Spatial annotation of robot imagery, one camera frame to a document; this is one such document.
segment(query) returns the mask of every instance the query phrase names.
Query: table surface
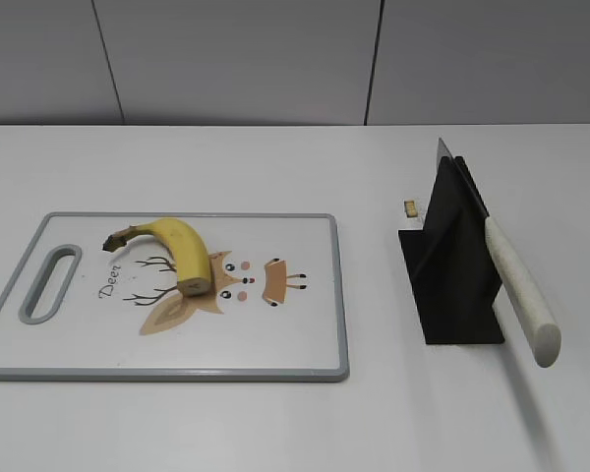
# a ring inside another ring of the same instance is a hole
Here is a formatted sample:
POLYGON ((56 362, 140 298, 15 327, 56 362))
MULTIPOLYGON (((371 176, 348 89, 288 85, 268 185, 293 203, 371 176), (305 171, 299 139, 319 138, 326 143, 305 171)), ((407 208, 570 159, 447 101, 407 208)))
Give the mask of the table surface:
POLYGON ((0 471, 590 470, 590 125, 0 127, 0 292, 53 210, 332 213, 351 376, 0 383, 0 471), (424 343, 397 229, 438 137, 554 311, 550 369, 503 291, 505 344, 424 343))

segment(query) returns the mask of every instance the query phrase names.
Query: small wooden block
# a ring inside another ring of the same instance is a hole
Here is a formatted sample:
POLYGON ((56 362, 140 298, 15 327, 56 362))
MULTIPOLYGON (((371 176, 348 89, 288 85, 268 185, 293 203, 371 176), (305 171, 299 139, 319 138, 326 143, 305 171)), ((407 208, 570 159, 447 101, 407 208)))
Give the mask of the small wooden block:
POLYGON ((404 201, 404 212, 409 218, 417 218, 417 208, 415 207, 415 201, 405 200, 404 201))

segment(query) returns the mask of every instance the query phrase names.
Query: gray cutting board rim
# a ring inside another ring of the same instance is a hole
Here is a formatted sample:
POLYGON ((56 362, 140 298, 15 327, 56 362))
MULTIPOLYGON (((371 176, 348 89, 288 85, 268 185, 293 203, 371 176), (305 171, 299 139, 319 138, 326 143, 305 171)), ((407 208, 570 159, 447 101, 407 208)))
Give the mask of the gray cutting board rim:
POLYGON ((14 285, 25 268, 37 242, 42 237, 52 218, 89 217, 117 218, 123 226, 128 218, 155 219, 163 216, 180 218, 207 218, 201 221, 215 222, 214 218, 248 218, 257 221, 320 221, 327 223, 327 247, 331 257, 332 298, 334 303, 336 349, 338 363, 331 368, 224 368, 217 367, 0 367, 3 381, 112 381, 112 382, 340 382, 349 375, 347 338, 343 309, 340 257, 336 221, 327 213, 194 213, 194 212, 71 212, 61 211, 47 214, 31 239, 22 259, 0 296, 0 314, 14 285))

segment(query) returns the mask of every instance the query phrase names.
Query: banana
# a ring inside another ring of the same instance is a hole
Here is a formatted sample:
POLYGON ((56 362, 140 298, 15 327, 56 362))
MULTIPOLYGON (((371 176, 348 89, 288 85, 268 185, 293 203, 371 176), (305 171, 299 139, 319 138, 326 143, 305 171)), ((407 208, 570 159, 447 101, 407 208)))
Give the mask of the banana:
POLYGON ((207 249, 201 236, 192 226, 177 218, 161 218, 152 223, 129 226, 107 238, 103 251, 113 253, 127 245, 127 241, 149 234, 168 248, 177 269, 177 289, 192 297, 208 292, 212 274, 207 249))

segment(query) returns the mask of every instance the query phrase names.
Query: cutting board handle hole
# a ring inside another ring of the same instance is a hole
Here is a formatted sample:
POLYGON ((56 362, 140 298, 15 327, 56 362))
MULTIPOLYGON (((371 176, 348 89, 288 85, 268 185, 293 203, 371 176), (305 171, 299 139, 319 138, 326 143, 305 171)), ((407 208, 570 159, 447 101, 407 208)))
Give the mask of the cutting board handle hole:
POLYGON ((20 308, 19 317, 22 323, 39 325, 57 313, 82 254, 82 249, 73 244, 50 250, 20 308))

